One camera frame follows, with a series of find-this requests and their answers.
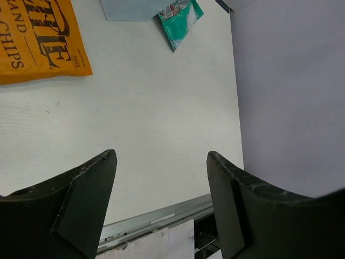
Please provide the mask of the aluminium table edge rail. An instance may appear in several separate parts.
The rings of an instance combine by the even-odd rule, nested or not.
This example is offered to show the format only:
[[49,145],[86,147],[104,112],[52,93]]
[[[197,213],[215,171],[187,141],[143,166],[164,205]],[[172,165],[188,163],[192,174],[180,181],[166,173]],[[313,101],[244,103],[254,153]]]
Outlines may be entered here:
[[126,220],[105,225],[97,254],[120,247],[156,230],[174,227],[189,220],[198,220],[213,213],[210,194],[167,206]]

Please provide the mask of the teal snack packet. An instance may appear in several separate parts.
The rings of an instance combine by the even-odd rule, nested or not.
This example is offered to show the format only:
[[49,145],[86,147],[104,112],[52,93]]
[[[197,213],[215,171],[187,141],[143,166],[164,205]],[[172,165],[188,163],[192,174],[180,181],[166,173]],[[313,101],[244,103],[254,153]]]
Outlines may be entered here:
[[203,15],[204,12],[194,0],[175,1],[158,13],[173,52]]

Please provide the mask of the orange Kettle chips bag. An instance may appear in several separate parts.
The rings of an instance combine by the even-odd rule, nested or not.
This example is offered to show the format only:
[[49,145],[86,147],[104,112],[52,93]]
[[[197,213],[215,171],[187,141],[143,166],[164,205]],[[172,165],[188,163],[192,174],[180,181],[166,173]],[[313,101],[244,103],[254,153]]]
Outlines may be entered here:
[[1,1],[1,85],[92,73],[71,1]]

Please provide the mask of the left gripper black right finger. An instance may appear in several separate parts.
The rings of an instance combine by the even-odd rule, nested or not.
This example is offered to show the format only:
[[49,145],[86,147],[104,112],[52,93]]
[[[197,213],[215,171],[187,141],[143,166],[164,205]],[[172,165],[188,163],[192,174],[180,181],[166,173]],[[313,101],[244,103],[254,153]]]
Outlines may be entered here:
[[344,258],[343,189],[306,197],[215,151],[206,164],[223,258]]

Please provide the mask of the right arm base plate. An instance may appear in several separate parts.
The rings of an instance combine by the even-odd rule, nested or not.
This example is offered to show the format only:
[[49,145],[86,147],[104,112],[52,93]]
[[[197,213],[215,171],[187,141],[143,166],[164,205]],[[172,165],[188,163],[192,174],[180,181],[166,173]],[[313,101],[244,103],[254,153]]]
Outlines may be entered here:
[[214,213],[194,222],[195,258],[209,258],[220,250]]

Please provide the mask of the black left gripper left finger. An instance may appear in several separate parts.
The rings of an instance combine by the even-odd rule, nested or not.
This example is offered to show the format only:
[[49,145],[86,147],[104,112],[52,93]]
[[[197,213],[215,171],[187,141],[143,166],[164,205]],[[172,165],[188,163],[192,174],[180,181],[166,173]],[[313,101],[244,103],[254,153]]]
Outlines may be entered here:
[[117,166],[108,149],[1,197],[1,258],[95,258]]

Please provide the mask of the white front cover paper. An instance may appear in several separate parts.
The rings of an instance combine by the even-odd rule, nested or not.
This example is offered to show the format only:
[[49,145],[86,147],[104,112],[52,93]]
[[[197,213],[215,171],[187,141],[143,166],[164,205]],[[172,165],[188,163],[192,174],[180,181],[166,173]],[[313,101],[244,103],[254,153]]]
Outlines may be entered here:
[[194,221],[164,228],[131,241],[124,248],[115,248],[97,258],[180,259],[195,257]]

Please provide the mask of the light blue paper bag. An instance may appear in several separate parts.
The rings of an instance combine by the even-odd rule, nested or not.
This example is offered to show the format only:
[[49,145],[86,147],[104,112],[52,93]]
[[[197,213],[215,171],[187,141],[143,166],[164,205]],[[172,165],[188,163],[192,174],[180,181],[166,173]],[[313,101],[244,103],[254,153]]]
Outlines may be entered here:
[[174,0],[101,0],[108,21],[146,22]]

